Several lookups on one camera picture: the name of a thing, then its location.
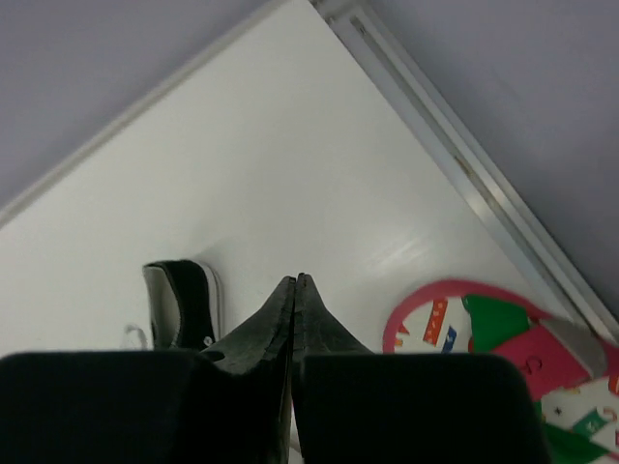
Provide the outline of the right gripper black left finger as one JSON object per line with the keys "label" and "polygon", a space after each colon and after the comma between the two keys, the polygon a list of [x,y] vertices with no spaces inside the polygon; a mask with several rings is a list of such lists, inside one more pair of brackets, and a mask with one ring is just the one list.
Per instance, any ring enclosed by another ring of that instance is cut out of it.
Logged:
{"label": "right gripper black left finger", "polygon": [[5,463],[284,463],[296,281],[203,351],[19,353],[1,361]]}

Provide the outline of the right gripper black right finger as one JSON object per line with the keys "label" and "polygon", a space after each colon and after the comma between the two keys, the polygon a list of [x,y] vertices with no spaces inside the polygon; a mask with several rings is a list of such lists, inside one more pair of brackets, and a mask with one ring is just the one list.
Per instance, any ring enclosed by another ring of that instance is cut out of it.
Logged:
{"label": "right gripper black right finger", "polygon": [[375,354],[332,315],[307,274],[295,285],[292,399],[308,463],[550,461],[511,363],[485,354]]}

